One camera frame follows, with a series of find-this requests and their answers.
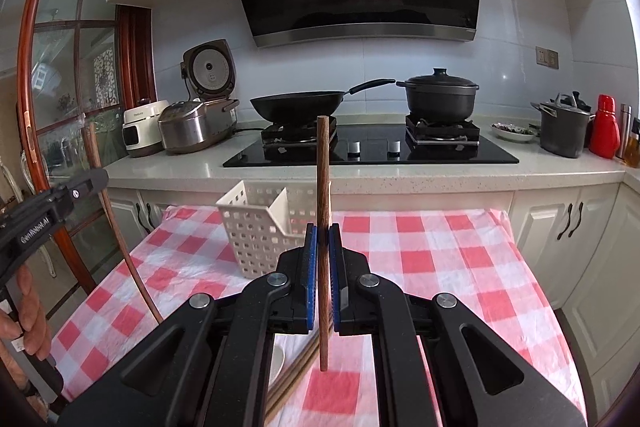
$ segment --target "white bowl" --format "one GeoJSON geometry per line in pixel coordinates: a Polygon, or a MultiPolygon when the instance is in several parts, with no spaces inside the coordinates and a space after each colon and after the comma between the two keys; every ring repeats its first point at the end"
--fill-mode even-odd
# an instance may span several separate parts
{"type": "Polygon", "coordinates": [[[498,138],[510,142],[529,143],[536,137],[536,134],[532,130],[510,123],[492,123],[491,130],[498,138]]]}

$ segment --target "kitchen countertop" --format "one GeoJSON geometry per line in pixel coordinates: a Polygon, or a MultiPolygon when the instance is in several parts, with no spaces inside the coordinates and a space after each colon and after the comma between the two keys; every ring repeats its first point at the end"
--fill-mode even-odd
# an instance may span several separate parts
{"type": "MultiPolygon", "coordinates": [[[[578,187],[625,182],[640,192],[640,169],[627,168],[585,151],[578,159],[548,153],[534,141],[516,144],[481,134],[516,156],[516,165],[332,166],[333,194],[438,194],[578,187]]],[[[226,192],[240,180],[314,180],[315,166],[223,168],[222,164],[259,139],[243,131],[216,146],[186,155],[157,153],[123,158],[107,167],[110,187],[140,190],[226,192]]]]}

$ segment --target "gas stove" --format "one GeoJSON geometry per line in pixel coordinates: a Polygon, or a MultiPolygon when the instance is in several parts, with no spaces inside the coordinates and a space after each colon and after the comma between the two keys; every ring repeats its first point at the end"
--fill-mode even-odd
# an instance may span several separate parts
{"type": "MultiPolygon", "coordinates": [[[[315,133],[315,124],[297,130],[271,125],[223,167],[315,165],[315,133]]],[[[331,165],[519,163],[471,121],[438,124],[409,115],[406,124],[338,125],[332,118],[330,133],[331,165]]]]}
{"type": "MultiPolygon", "coordinates": [[[[329,117],[329,140],[335,138],[337,123],[334,116],[329,117]]],[[[260,138],[265,149],[315,148],[318,138],[316,122],[297,126],[271,124],[261,131],[260,138]]]]}

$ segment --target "wall outlet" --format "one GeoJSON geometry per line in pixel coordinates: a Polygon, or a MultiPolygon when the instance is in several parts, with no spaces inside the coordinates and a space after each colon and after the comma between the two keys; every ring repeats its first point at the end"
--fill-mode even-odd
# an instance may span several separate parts
{"type": "Polygon", "coordinates": [[[536,62],[547,68],[560,69],[559,54],[553,50],[536,46],[536,62]]]}

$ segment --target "stove knob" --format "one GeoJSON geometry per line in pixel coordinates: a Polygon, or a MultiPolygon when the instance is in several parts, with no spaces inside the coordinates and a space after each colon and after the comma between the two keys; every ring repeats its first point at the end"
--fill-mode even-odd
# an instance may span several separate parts
{"type": "Polygon", "coordinates": [[[360,142],[348,142],[347,154],[349,156],[360,156],[360,142]]]}
{"type": "Polygon", "coordinates": [[[400,142],[394,140],[386,141],[386,154],[388,156],[399,156],[400,155],[400,142]]]}

